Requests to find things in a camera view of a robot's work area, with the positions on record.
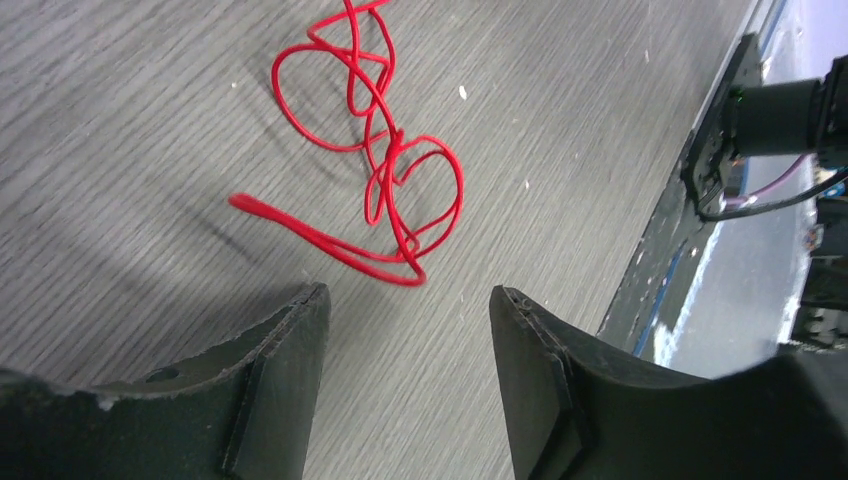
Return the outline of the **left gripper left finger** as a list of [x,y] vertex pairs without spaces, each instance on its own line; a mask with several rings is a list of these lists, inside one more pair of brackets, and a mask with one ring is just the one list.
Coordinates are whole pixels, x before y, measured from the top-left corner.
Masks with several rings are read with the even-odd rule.
[[97,387],[1,373],[5,479],[298,479],[331,299],[308,286],[238,337]]

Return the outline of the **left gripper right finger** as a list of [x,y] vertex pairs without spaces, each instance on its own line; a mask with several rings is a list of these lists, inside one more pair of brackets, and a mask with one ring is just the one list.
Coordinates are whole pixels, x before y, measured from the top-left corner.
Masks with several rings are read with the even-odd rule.
[[843,479],[847,356],[782,354],[704,379],[497,286],[489,315],[519,479]]

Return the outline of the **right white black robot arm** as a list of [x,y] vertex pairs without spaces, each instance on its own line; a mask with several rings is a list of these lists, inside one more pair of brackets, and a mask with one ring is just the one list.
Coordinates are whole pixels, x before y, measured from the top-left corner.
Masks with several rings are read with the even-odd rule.
[[724,133],[743,156],[815,154],[829,169],[847,166],[847,58],[822,79],[733,92]]

